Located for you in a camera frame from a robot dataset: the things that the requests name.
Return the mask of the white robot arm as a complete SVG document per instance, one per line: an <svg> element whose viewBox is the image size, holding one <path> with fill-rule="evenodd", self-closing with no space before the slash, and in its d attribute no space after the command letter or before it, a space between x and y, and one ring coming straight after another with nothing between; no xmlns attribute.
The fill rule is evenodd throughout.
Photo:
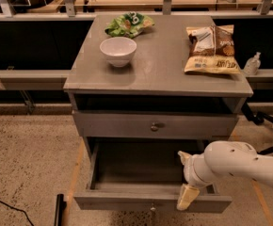
<svg viewBox="0 0 273 226"><path fill-rule="evenodd" d="M273 156L261 155L247 142L214 141L201 154L179 151L186 184L182 184L177 209L186 210L200 190L222 176L250 178L273 188Z"/></svg>

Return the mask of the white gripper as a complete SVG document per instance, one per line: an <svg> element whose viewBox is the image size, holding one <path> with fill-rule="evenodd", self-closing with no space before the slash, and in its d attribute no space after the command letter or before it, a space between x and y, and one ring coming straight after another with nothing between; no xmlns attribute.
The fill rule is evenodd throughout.
<svg viewBox="0 0 273 226"><path fill-rule="evenodd" d="M189 154L179 151L181 163L184 165L184 177L189 183L182 184L176 208L186 210L199 196L197 187L206 187L213 183L213 173L207 166L203 154Z"/></svg>

